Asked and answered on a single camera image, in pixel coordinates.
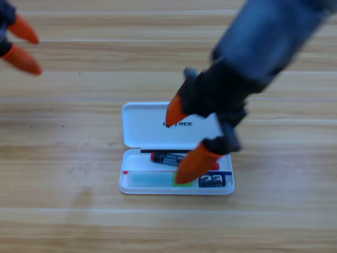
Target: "open case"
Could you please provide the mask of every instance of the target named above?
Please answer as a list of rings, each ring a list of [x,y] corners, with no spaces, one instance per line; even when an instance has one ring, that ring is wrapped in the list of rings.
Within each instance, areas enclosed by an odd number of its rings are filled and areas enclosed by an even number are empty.
[[[123,156],[120,190],[125,194],[227,195],[234,191],[230,154],[221,157],[217,170],[188,184],[175,184],[176,166],[151,161],[152,152],[185,156],[204,138],[222,135],[214,114],[190,115],[170,128],[165,126],[168,102],[132,102],[122,107],[124,143],[132,149]],[[205,187],[206,177],[221,175],[221,185]]]

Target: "wooden table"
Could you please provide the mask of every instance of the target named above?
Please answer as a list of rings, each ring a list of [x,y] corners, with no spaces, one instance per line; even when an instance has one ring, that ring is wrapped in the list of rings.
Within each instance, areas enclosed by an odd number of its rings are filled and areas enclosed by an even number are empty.
[[[0,252],[337,252],[337,17],[250,98],[232,195],[127,196],[122,105],[169,101],[244,1],[13,2],[45,72],[0,63]]]

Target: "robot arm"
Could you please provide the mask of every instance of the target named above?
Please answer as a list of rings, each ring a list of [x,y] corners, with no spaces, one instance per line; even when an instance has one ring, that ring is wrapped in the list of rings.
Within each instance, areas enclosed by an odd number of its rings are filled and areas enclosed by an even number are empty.
[[[206,174],[223,155],[240,150],[235,127],[246,116],[245,100],[261,93],[333,13],[336,0],[248,0],[212,52],[212,64],[185,82],[166,112],[168,127],[191,114],[216,113],[223,136],[204,139],[179,164],[176,182]]]
[[[0,0],[0,57],[19,70],[40,75],[42,69],[37,60],[15,43],[8,41],[7,30],[32,44],[38,44],[33,28],[17,14],[11,4]]]

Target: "blue sleeve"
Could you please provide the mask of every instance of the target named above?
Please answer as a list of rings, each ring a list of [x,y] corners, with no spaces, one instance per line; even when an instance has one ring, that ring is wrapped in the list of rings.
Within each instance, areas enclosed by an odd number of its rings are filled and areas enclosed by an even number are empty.
[[[248,0],[212,57],[222,57],[247,78],[268,84],[336,6],[336,0]]]

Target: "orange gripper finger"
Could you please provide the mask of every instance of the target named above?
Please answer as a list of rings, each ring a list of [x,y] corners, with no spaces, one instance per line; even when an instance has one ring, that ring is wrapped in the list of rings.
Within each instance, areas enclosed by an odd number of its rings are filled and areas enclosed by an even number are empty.
[[[181,98],[176,95],[172,98],[169,103],[166,111],[166,126],[171,127],[177,124],[179,121],[182,121],[188,116],[182,111]]]
[[[12,45],[11,49],[3,56],[3,60],[22,71],[41,75],[42,68],[37,60],[22,48]]]
[[[180,162],[175,178],[176,183],[189,183],[202,177],[209,170],[212,170],[214,164],[221,156],[208,151],[204,144],[200,143]]]
[[[33,44],[38,44],[38,37],[31,25],[28,24],[20,15],[16,14],[14,24],[8,26],[8,30]]]

